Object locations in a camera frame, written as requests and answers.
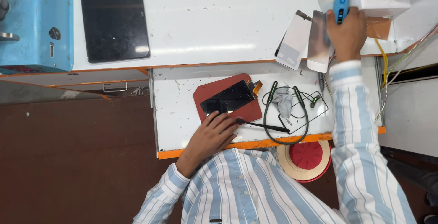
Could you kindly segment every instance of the hand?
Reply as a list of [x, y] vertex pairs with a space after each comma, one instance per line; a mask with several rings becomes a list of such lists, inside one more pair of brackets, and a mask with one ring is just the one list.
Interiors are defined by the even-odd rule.
[[336, 49], [336, 58], [339, 62], [360, 60], [360, 50], [367, 39], [367, 23], [365, 13], [357, 8], [350, 7], [349, 13], [341, 25], [337, 25], [337, 18], [332, 9], [327, 11], [327, 33]]
[[205, 158], [225, 148], [237, 135], [233, 134], [239, 127], [236, 120], [219, 111], [211, 113], [193, 134], [179, 157], [176, 166], [178, 171], [189, 178], [196, 166]]

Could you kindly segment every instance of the smartphone display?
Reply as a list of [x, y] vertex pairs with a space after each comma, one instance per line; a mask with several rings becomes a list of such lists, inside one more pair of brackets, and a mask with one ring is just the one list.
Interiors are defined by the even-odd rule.
[[201, 103], [202, 111], [206, 115], [219, 111], [220, 113], [231, 113], [254, 100], [244, 80], [219, 92]]

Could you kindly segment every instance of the phone screen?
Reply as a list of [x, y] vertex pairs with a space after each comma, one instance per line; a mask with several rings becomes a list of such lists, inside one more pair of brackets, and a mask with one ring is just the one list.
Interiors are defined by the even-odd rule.
[[215, 111], [231, 113], [253, 100], [252, 92], [242, 80], [202, 102], [201, 108], [206, 115]]
[[149, 57], [143, 0], [81, 0], [89, 62]]

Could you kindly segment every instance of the red stool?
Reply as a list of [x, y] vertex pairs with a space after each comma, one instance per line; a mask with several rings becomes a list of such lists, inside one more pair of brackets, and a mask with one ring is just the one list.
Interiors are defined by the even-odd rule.
[[280, 165], [298, 182], [311, 182], [321, 177], [330, 166], [330, 151], [327, 140], [277, 146]]

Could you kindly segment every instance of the blue machine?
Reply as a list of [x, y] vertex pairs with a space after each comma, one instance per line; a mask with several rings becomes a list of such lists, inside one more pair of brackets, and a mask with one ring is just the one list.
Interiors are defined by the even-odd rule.
[[0, 73], [73, 68], [73, 0], [0, 0]]

